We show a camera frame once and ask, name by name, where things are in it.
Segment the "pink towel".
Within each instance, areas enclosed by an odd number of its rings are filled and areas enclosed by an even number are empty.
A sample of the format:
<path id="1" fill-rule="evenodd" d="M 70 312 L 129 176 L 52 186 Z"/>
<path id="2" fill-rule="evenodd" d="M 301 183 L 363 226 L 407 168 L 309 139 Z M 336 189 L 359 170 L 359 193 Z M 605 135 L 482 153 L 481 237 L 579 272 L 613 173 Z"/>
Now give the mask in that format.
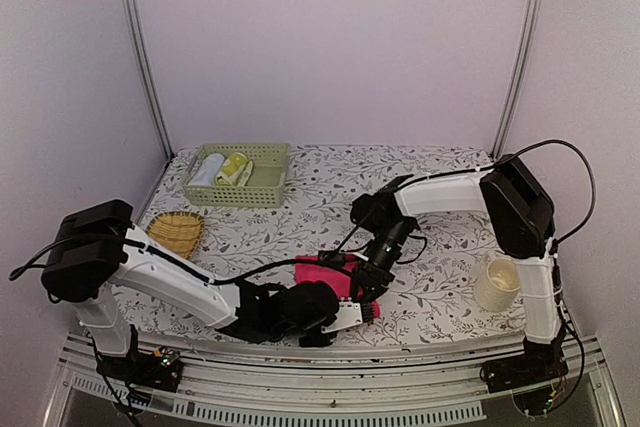
<path id="1" fill-rule="evenodd" d="M 346 263 L 342 269 L 351 272 L 357 266 L 357 261 L 362 260 L 361 254 L 346 254 Z M 317 261 L 318 256 L 297 256 L 297 261 L 308 260 Z M 339 273 L 335 270 L 331 270 L 326 267 L 321 267 L 316 264 L 306 264 L 297 262 L 295 264 L 295 281 L 297 284 L 310 281 L 322 281 L 328 284 L 335 292 L 336 296 L 340 300 L 347 300 L 350 298 L 351 280 L 346 275 Z M 373 318 L 377 319 L 381 317 L 380 307 L 377 301 L 372 302 Z"/>

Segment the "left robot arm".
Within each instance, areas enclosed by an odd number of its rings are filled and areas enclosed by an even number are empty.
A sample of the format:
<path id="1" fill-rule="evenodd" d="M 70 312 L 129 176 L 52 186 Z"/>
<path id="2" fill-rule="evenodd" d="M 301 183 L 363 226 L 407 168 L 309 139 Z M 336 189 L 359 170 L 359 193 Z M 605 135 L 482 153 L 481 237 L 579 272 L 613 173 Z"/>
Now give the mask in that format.
<path id="1" fill-rule="evenodd" d="M 132 211 L 116 199 L 67 215 L 41 275 L 49 294 L 73 304 L 98 352 L 126 380 L 141 380 L 149 362 L 134 348 L 113 286 L 140 291 L 256 344 L 304 335 L 336 320 L 339 300 L 326 283 L 280 288 L 216 279 L 152 240 L 132 222 Z"/>

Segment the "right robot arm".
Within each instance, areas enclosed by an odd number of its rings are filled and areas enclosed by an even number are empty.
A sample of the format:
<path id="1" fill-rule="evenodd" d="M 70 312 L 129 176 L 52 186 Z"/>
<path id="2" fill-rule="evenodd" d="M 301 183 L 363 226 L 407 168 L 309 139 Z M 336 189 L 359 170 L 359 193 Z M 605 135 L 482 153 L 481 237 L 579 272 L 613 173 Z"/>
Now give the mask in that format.
<path id="1" fill-rule="evenodd" d="M 423 178 L 398 176 L 358 197 L 351 220 L 374 238 L 352 272 L 350 295 L 369 302 L 387 291 L 418 216 L 458 211 L 486 213 L 499 248 L 515 263 L 526 319 L 525 354 L 516 369 L 524 382 L 537 383 L 560 359 L 566 329 L 557 311 L 562 283 L 554 204 L 518 158 Z"/>

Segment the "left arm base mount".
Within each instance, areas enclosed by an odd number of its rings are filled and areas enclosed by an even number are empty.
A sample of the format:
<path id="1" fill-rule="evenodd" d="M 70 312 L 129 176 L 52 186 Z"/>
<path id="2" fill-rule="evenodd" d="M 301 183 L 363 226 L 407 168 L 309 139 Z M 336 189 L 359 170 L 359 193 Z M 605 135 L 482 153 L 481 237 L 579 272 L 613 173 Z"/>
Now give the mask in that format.
<path id="1" fill-rule="evenodd" d="M 182 378 L 184 364 L 173 351 L 154 353 L 134 351 L 125 357 L 98 353 L 97 371 L 127 386 L 148 387 L 175 393 Z"/>

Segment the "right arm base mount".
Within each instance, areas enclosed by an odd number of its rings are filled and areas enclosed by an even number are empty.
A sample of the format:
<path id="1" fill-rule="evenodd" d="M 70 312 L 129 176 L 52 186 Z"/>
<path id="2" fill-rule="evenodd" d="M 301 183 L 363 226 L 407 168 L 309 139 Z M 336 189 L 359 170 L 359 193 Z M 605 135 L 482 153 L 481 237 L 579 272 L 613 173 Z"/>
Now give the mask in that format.
<path id="1" fill-rule="evenodd" d="M 480 379 L 490 393 L 526 387 L 565 376 L 569 369 L 562 350 L 551 345 L 525 344 L 522 354 L 489 360 L 480 368 Z"/>

